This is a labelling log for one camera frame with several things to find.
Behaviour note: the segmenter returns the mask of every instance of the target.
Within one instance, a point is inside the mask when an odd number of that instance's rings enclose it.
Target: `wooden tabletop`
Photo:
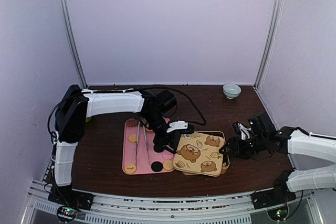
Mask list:
[[[115,89],[116,87],[99,87]],[[187,93],[207,119],[198,131],[222,131],[226,139],[235,136],[232,123],[247,124],[247,119],[265,109],[252,87],[242,87],[235,100],[224,97],[221,86],[174,86]],[[174,120],[200,121],[197,112],[176,94],[178,111]],[[272,187],[280,173],[291,167],[286,155],[275,154],[262,160],[230,156],[231,166],[219,177],[185,176],[179,171],[151,175],[126,175],[122,170],[124,124],[132,113],[95,116],[86,124],[73,163],[74,189],[136,197],[189,197],[240,193]],[[258,158],[267,156],[262,153]]]

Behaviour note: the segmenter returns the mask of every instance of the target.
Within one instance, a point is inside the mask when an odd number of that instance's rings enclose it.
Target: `robotic arm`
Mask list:
[[[166,123],[163,114],[176,105],[177,101],[169,90],[155,95],[146,89],[95,91],[82,90],[78,85],[70,86],[55,112],[56,131],[52,133],[55,185],[49,200],[68,204],[75,200],[81,208],[90,208],[90,204],[82,202],[92,202],[91,196],[78,195],[71,188],[73,158],[84,135],[86,118],[107,113],[137,113],[155,133],[154,150],[175,153],[181,134],[194,132],[194,127],[185,121]]]
[[[336,163],[336,137],[308,133],[300,127],[282,127],[276,131],[268,115],[249,119],[251,128],[234,123],[236,133],[248,131],[249,138],[233,137],[229,149],[236,156],[251,158],[267,150],[283,154],[300,154],[321,158]],[[274,182],[274,189],[252,195],[256,209],[295,199],[295,192],[307,189],[336,188],[336,164],[310,169],[286,170]]]

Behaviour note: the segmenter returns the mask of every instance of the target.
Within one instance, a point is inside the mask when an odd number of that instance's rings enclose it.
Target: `bear illustration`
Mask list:
[[[215,172],[217,171],[216,164],[213,161],[204,161],[201,163],[201,173],[203,172]]]
[[[220,138],[218,136],[207,136],[205,144],[213,146],[213,147],[219,147]]]
[[[194,145],[186,144],[180,151],[177,151],[177,154],[182,155],[186,160],[190,160],[191,163],[195,163],[201,155],[201,151]]]

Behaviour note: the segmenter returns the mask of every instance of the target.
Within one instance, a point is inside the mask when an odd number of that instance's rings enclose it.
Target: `white wall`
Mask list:
[[[274,0],[68,0],[89,84],[253,84]]]
[[[59,0],[0,6],[0,222],[13,224],[48,164],[49,111],[79,80]]]
[[[336,0],[285,0],[259,90],[278,127],[301,126],[336,135],[335,17]],[[299,169],[329,164],[298,155],[294,161]],[[326,223],[334,223],[336,193],[325,190],[317,194]]]

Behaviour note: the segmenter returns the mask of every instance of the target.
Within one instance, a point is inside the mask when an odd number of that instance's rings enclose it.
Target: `bowl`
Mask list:
[[[240,86],[233,83],[227,83],[223,85],[223,93],[227,99],[233,99],[240,95],[242,89]]]

